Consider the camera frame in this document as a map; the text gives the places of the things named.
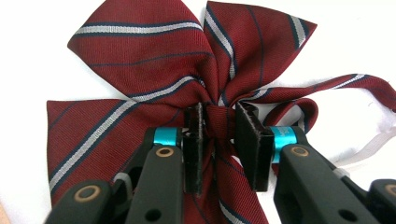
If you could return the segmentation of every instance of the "bow tie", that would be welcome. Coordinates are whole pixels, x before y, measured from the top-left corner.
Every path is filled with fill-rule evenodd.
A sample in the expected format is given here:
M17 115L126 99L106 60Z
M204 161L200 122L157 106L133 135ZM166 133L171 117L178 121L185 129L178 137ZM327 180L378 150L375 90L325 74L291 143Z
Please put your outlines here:
M297 105L303 116L290 125L306 133L318 109L303 97L316 91L365 88L396 109L393 88L367 75L305 88L265 88L315 28L269 8L217 2L208 2L202 28L179 0L105 1L68 47L130 100L48 102L52 202L83 180L111 182L132 159L147 128L182 126L183 109L204 103L209 141L203 190L199 197L185 195L185 223L267 223L230 142L236 102L277 103L265 125L276 125Z

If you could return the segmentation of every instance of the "white backdrop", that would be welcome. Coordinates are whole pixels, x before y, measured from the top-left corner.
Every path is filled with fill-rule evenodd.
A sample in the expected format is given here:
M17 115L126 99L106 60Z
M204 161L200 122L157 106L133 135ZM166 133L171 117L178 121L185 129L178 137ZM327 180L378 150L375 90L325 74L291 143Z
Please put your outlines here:
M47 100L124 98L67 47L67 41L103 0L3 1L1 19L0 203L12 223L42 223L50 210L47 174ZM185 0L197 15L205 1ZM318 24L287 71L272 86L306 86L330 77L363 73L396 88L396 2L385 0L251 0ZM310 96L319 106L310 143L335 160L359 151L396 116L367 91L325 91ZM348 171L363 188L395 178L396 140ZM276 211L259 194L271 223Z

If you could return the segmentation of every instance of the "necktie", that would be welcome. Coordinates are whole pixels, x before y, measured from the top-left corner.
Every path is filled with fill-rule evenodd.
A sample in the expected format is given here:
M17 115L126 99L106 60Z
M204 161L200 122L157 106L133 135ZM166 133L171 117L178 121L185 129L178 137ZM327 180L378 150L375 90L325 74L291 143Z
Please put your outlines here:
M316 25L264 7L208 2L203 29L181 1L107 0L68 47L131 100L48 102L49 185L52 202L86 179L111 182L149 127L183 125L183 108L205 103L209 141L203 193L186 194L185 223L267 223L230 142L237 101L278 103L265 125L293 106L308 132L318 115L303 98L316 91L365 88L396 109L384 80L348 75L305 88L265 85L298 55Z

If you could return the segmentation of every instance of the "teal band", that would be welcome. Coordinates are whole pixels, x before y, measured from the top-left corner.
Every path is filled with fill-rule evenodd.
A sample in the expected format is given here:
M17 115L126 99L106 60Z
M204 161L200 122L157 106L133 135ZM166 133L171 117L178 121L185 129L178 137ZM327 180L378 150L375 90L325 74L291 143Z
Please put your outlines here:
M175 147L177 145L177 128L161 127L155 129L154 145Z
M296 144L297 138L291 127L270 127L275 136L275 153L273 163L279 163L280 151L285 145Z

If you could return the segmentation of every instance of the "maroon fabric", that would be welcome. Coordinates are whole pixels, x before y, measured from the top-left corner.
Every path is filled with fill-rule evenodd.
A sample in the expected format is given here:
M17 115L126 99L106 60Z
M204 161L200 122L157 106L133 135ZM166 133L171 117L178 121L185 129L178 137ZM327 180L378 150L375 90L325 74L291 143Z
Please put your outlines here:
M314 125L315 91L365 88L396 109L384 80L348 75L306 88L262 86L279 77L316 25L264 8L208 2L205 29L179 0L106 0L68 47L97 75L131 98L48 102L49 185L52 202L86 179L111 182L132 158L148 127L182 126L180 111L207 104L209 142L204 189L185 195L185 223L267 223L256 193L236 162L233 105L281 103L266 118L274 125L293 105Z

